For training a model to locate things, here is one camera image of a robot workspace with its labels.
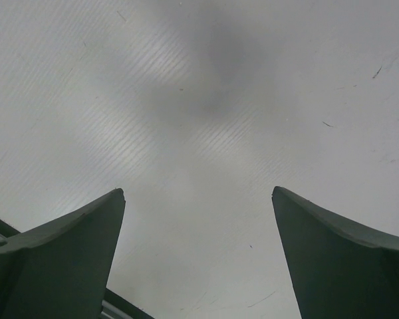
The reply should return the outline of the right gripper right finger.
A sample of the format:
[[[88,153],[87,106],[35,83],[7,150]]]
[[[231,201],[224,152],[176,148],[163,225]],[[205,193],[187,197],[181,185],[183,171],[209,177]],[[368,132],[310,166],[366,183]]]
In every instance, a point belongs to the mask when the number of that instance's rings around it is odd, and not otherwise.
[[[277,228],[302,318],[399,318],[399,237],[275,187]]]

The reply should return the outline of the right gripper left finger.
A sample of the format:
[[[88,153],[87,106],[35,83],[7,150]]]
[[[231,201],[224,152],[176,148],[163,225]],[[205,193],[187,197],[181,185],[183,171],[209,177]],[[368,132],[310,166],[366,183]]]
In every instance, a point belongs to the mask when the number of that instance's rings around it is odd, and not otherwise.
[[[0,318],[98,318],[125,204],[114,189],[0,240]]]

